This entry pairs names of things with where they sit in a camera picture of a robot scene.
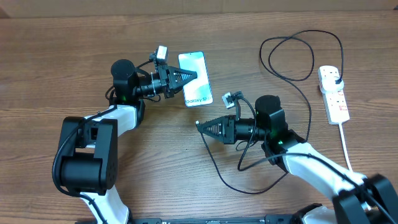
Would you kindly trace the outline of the blue Galaxy smartphone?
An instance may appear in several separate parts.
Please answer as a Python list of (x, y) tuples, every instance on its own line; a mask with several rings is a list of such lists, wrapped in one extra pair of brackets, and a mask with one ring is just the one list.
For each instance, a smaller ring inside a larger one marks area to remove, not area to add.
[(209, 105), (213, 95), (203, 52), (188, 52), (178, 55), (181, 69), (197, 73), (197, 78), (183, 87), (185, 105), (187, 107)]

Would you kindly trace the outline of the white power strip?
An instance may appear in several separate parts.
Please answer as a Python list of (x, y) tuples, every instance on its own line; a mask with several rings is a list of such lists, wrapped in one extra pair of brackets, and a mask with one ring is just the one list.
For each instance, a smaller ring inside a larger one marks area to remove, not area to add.
[[(319, 84), (321, 77), (340, 78), (338, 69), (331, 65), (321, 66), (317, 73)], [(342, 124), (349, 120), (349, 112), (343, 90), (333, 93), (322, 93), (322, 96), (329, 124)]]

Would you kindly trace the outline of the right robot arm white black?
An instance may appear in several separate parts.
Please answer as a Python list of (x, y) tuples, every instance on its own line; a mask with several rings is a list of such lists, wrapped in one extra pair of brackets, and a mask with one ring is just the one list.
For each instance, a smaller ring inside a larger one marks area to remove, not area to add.
[(225, 94), (223, 101), (236, 108), (235, 114), (197, 122), (197, 130), (223, 144), (260, 141), (262, 162), (303, 179), (333, 203), (332, 209), (313, 203), (293, 214), (290, 223), (397, 223), (397, 192), (386, 177), (366, 177), (320, 154), (289, 129), (278, 96), (259, 97), (248, 119), (240, 117), (239, 100), (241, 96)]

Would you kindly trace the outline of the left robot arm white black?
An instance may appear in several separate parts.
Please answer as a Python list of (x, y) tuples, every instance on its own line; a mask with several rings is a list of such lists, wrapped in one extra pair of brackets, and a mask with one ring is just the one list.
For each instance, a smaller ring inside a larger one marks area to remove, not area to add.
[(133, 223), (115, 182), (118, 174), (118, 137), (137, 128), (144, 119), (145, 100), (164, 94), (171, 98), (197, 73), (167, 65), (165, 56), (151, 54), (155, 72), (147, 73), (130, 60), (111, 66), (113, 85), (106, 92), (109, 108), (91, 116), (63, 120), (52, 180), (57, 190), (82, 199), (95, 223)]

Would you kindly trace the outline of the white charger plug adapter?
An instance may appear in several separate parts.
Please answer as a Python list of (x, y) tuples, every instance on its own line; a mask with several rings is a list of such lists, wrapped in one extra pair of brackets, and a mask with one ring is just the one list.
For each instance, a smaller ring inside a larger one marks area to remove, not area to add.
[(324, 94), (340, 91), (344, 88), (344, 81), (338, 77), (321, 77), (320, 91)]

